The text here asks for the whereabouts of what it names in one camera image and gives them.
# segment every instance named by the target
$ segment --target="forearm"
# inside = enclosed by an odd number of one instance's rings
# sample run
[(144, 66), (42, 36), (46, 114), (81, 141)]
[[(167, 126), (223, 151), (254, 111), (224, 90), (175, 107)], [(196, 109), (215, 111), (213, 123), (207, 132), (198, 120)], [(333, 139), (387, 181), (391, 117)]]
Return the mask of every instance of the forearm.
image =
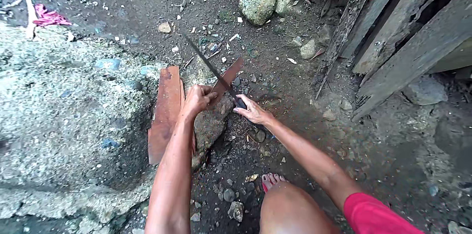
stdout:
[(146, 234), (190, 233), (193, 116), (180, 115), (154, 178)]
[(293, 132), (274, 117), (268, 119), (264, 125), (327, 192), (341, 211), (343, 211), (345, 199), (350, 194), (361, 192), (356, 182), (347, 176), (333, 159), (312, 143)]

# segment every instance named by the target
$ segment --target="wooden plank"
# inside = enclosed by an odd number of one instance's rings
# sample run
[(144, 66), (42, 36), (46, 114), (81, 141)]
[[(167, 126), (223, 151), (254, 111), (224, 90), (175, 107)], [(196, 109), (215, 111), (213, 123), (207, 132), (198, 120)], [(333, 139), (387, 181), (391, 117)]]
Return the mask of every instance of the wooden plank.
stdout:
[(338, 58), (339, 51), (346, 43), (347, 37), (366, 1), (367, 0), (349, 0), (347, 3), (327, 52), (323, 55), (323, 58), (320, 59), (318, 69), (315, 72), (312, 82), (314, 89), (317, 91), (315, 99), (320, 95), (327, 75), (333, 68), (334, 61)]
[(368, 0), (356, 20), (350, 38), (348, 39), (340, 57), (345, 59), (353, 58), (355, 50), (369, 31), (370, 27), (374, 24), (375, 20), (379, 17), (388, 1), (389, 0)]
[(367, 101), (354, 111), (352, 121), (357, 122), (470, 37), (472, 0), (451, 0), (359, 89), (358, 100)]
[(396, 46), (410, 34), (410, 26), (433, 0), (400, 0), (380, 32), (364, 52), (353, 72), (366, 74), (365, 83), (395, 52)]

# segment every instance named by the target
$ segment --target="pink cloth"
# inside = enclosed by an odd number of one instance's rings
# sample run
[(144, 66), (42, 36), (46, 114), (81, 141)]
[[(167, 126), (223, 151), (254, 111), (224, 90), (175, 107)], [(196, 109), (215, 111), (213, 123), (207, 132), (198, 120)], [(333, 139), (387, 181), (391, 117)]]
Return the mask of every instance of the pink cloth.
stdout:
[(36, 4), (34, 9), (36, 9), (36, 13), (38, 14), (39, 18), (38, 20), (34, 20), (33, 23), (37, 24), (38, 26), (72, 25), (56, 11), (48, 12), (44, 4)]
[(344, 215), (356, 234), (424, 234), (365, 193), (353, 193), (344, 202)]

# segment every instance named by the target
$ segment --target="dirt ground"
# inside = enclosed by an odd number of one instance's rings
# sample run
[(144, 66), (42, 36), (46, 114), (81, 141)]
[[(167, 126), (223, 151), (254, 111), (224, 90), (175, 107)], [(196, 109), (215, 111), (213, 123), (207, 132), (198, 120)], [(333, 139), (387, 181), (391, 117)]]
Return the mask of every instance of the dirt ground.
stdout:
[[(3, 0), (3, 4), (14, 0)], [(218, 69), (228, 68), (239, 56), (245, 58), (239, 92), (248, 91), (251, 98), (270, 110), (281, 122), (312, 141), (339, 161), (366, 192), (391, 207), (395, 212), (427, 233), (447, 233), (449, 220), (472, 224), (469, 190), (472, 187), (471, 106), (457, 94), (448, 77), (440, 80), (448, 86), (449, 102), (417, 106), (401, 94), (392, 95), (384, 104), (364, 117), (351, 122), (352, 110), (342, 110), (348, 100), (355, 107), (359, 79), (350, 74), (350, 63), (339, 62), (330, 74), (321, 98), (311, 99), (311, 80), (316, 61), (300, 57), (298, 47), (291, 45), (300, 36), (304, 44), (310, 39), (323, 39), (320, 30), (326, 25), (331, 32), (343, 11), (346, 0), (335, 0), (327, 15), (320, 18), (326, 0), (300, 1), (290, 15), (273, 15), (264, 26), (252, 26), (237, 8), (238, 0), (34, 0), (56, 10), (74, 25), (77, 36), (103, 37), (114, 42), (126, 39), (122, 47), (143, 52), (181, 68), (192, 58), (192, 49), (182, 33), (193, 27), (202, 30), (213, 25), (212, 34), (224, 37), (229, 49), (211, 57)], [(27, 19), (24, 1), (13, 8), (12, 25), (24, 25)], [(158, 24), (169, 21), (173, 32), (162, 34)], [(241, 39), (229, 42), (236, 33)], [(191, 39), (215, 39), (202, 33), (191, 33)], [(177, 46), (179, 51), (171, 49)], [(287, 58), (297, 61), (289, 62)], [(191, 66), (181, 69), (187, 77)], [(332, 109), (337, 119), (327, 121), (322, 114)], [(277, 139), (266, 134), (263, 142), (254, 141), (247, 122), (231, 113), (227, 129), (208, 153), (207, 161), (193, 176), (191, 213), (201, 213), (192, 222), (192, 233), (257, 233), (259, 212), (264, 193), (260, 176), (279, 173), (307, 191), (345, 233), (352, 233), (345, 218), (326, 193), (296, 163)], [(257, 174), (254, 182), (246, 177)], [(227, 215), (230, 203), (218, 197), (220, 189), (233, 189), (236, 199), (245, 207), (241, 223)], [(143, 229), (146, 203), (133, 207), (121, 218), (123, 228), (116, 233), (136, 233)], [(28, 223), (30, 233), (61, 233), (60, 220), (22, 217), (0, 220), (5, 233), (21, 233)]]

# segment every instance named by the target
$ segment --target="leg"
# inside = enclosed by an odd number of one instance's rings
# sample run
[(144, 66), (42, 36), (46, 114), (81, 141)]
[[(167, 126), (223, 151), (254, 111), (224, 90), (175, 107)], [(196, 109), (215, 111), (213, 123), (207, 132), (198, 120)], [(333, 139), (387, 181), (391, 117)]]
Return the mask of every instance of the leg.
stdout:
[(263, 175), (267, 188), (261, 208), (261, 234), (334, 234), (339, 229), (315, 200), (277, 174)]

